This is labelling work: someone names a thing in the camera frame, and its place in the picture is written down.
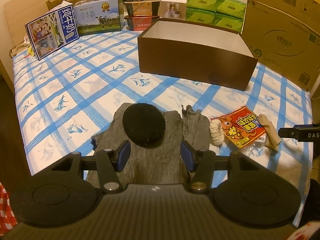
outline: green package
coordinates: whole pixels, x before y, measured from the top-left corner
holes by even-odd
[[[187,0],[187,7],[214,12],[217,0]]]
[[[216,13],[214,18],[214,25],[228,28],[241,33],[243,19],[238,19],[229,15]]]
[[[214,25],[214,15],[214,12],[187,7],[186,20]]]
[[[246,5],[245,2],[238,0],[217,0],[216,11],[243,19]]]

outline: gray garment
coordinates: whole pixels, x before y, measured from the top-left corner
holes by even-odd
[[[96,141],[95,152],[116,149],[124,140],[131,143],[130,158],[121,173],[117,173],[122,185],[134,184],[175,184],[188,183],[188,172],[180,157],[180,143],[187,140],[195,149],[209,149],[209,120],[194,112],[191,106],[183,110],[183,119],[177,111],[162,112],[166,130],[161,145],[143,148],[133,143],[124,132],[122,117],[132,104],[124,103],[115,112],[109,128],[92,138]],[[99,188],[96,171],[89,171],[87,181]]]

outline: black robotic base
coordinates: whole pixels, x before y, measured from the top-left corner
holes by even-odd
[[[240,153],[216,156],[186,141],[180,152],[195,172],[188,188],[122,188],[116,171],[130,156],[129,141],[95,156],[68,154],[12,194],[11,207],[22,222],[3,240],[284,240],[295,231],[300,194],[293,185]],[[82,179],[83,170],[97,170],[101,189]],[[215,170],[228,170],[228,179],[211,189]]]

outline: wooden headboard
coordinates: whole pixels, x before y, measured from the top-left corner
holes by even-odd
[[[4,15],[15,46],[26,35],[24,25],[48,12],[46,0],[11,0],[4,5]]]

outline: red checkered fabric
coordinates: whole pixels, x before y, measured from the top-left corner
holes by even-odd
[[[17,221],[10,208],[9,196],[0,182],[0,236],[12,229]]]

